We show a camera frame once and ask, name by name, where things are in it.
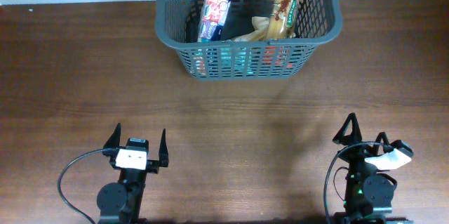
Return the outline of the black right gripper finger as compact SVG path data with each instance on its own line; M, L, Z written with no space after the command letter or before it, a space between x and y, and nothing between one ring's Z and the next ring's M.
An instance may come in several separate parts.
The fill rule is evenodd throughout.
M385 132L380 132L373 144L374 150L379 150L379 148L382 148L383 150L391 150L391 145L389 144L388 137Z
M354 112L348 114L340 130L335 134L332 141L335 144L349 146L362 141L361 130Z

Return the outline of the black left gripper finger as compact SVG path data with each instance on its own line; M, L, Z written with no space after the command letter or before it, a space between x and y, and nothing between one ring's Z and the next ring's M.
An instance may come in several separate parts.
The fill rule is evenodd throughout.
M168 167L168 165L169 165L169 153L166 144L166 130L163 129L161 134L161 142L159 146L159 166L166 168Z
M118 123L112 133L112 135L109 137L109 139L106 141L106 143L103 145L104 149L117 149L120 147L120 137L121 137L121 124Z

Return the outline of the teal wet wipes packet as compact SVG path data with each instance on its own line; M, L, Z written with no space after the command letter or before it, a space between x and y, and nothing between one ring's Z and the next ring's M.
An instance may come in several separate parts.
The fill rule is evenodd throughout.
M251 53L247 53L245 48L236 52L236 55L232 55L230 48L224 48L220 55L222 74L230 76L232 72L235 76L242 77L243 75L254 75L254 69L248 64L251 59Z

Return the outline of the San Remo spaghetti packet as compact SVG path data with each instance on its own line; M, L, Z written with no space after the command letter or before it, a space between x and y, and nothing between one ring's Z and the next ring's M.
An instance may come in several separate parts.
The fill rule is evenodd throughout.
M300 0L274 0L264 40L296 37L295 21L300 9L299 3Z

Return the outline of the brown paper bag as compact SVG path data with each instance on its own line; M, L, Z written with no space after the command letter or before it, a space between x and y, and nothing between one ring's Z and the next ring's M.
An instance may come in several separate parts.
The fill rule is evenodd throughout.
M270 18L254 16L251 19L254 30L250 33L234 37L232 41L261 41L265 38Z

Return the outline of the grey plastic mesh basket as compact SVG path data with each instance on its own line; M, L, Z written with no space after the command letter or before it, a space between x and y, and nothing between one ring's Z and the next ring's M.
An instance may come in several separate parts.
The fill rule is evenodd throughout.
M231 0L220 40L200 43L205 1L156 0L158 38L176 51L188 73L199 80L288 78L342 29L338 0L293 0L293 9L276 0ZM292 38L236 40L253 32L254 17L275 15L287 17Z

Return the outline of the colourful Kleenex tissue pack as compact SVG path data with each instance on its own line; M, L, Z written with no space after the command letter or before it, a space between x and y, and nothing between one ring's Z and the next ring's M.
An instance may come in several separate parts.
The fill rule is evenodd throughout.
M204 0L197 42L219 41L232 0Z

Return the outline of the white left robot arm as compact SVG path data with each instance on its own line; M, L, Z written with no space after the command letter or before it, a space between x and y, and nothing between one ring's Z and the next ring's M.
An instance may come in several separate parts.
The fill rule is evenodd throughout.
M103 145L102 154L109 158L111 167L120 171L115 183L103 186L97 195L100 210L100 223L137 224L148 223L140 217L140 208L145 190L147 175L157 174L161 167L168 167L169 153L166 132L161 134L159 158L149 159L149 141L129 138L120 145L121 125L117 124L113 134Z

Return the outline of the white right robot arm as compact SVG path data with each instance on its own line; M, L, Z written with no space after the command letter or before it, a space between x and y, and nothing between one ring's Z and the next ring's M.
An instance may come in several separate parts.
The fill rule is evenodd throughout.
M328 168L324 188L323 203L327 223L412 223L406 217L389 217L392 200L398 182L388 171L398 169L414 156L413 149L402 140L389 142L385 132L374 141L364 141L355 113L348 114L342 127L333 138L342 145ZM343 212L329 214L327 188L335 162L341 159L348 163L339 170L347 172L345 179Z

